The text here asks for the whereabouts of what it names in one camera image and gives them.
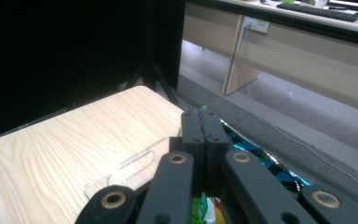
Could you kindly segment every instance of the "keyboard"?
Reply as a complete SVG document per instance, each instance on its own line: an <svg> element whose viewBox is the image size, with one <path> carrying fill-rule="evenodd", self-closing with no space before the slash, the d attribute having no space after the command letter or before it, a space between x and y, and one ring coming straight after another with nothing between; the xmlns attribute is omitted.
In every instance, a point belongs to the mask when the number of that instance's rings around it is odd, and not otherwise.
<svg viewBox="0 0 358 224"><path fill-rule="evenodd" d="M301 6L299 4L280 3L277 7L341 21L356 21L358 18L358 15L350 13L321 9L317 7Z"/></svg>

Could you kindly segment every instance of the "power outlet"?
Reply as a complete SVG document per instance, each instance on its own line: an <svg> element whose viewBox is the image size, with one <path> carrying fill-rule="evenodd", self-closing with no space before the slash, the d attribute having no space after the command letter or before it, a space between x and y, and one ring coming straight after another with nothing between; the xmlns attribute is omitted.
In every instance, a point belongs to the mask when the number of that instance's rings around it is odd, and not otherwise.
<svg viewBox="0 0 358 224"><path fill-rule="evenodd" d="M268 33L269 32L269 21L262 21L252 17L245 18L245 27L250 25L249 29L255 30L261 33Z"/></svg>

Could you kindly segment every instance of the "floor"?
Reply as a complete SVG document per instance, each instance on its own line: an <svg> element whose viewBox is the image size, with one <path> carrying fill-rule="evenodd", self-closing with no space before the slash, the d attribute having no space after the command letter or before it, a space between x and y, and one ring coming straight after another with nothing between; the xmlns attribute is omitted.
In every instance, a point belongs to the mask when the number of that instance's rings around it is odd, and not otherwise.
<svg viewBox="0 0 358 224"><path fill-rule="evenodd" d="M183 42L177 92L183 108L207 105L309 182L358 201L358 109L267 73L224 95L227 63Z"/></svg>

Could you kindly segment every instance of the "wooden table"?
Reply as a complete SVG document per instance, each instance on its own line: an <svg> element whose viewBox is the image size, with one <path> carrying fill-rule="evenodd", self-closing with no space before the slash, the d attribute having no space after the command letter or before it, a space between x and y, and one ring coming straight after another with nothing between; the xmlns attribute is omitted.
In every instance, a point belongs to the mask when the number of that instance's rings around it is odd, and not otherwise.
<svg viewBox="0 0 358 224"><path fill-rule="evenodd" d="M181 113L135 87L0 137L0 223L75 222L84 186L177 135Z"/></svg>

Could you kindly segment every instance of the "white cable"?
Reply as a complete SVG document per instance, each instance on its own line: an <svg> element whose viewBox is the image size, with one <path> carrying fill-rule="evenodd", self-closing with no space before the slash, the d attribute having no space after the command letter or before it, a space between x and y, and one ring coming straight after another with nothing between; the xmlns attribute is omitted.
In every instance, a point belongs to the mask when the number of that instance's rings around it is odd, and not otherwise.
<svg viewBox="0 0 358 224"><path fill-rule="evenodd" d="M336 170L340 171L342 174L348 176L350 179L352 179L357 185L358 185L358 180L351 174L347 173L346 171L342 170L341 168L337 167L336 165L330 163L329 161L327 161L326 159L322 158L318 153L316 153L311 147L297 141L296 139L290 137L289 135L287 135L286 133L283 133L280 129L278 129L278 127L276 127L275 125L271 124L270 122L261 119L256 111L255 111L255 99L253 98L252 92L251 92L251 87L249 85L249 81L248 81L248 77L247 77L247 73L246 73L246 43L247 43L247 39L248 39L248 33L249 33L249 28L252 26L252 23L249 21L246 24L246 29L245 29L245 37L244 37L244 45L245 45L245 51L243 53L243 58L244 58L244 74L245 74L245 81L246 81L246 89L248 90L249 93L249 97L251 98L251 104L252 104L252 110L253 110L253 114L255 115L255 117L257 117L257 119L259 119L261 122L267 124L268 126L272 127L273 129L275 129L278 133L280 133L281 135L285 136L287 139L301 145L302 147L305 147L307 150L309 150L313 155L315 155L317 158L319 158L321 161L323 161L324 163L326 163L327 165L330 165L331 167L335 168Z"/></svg>

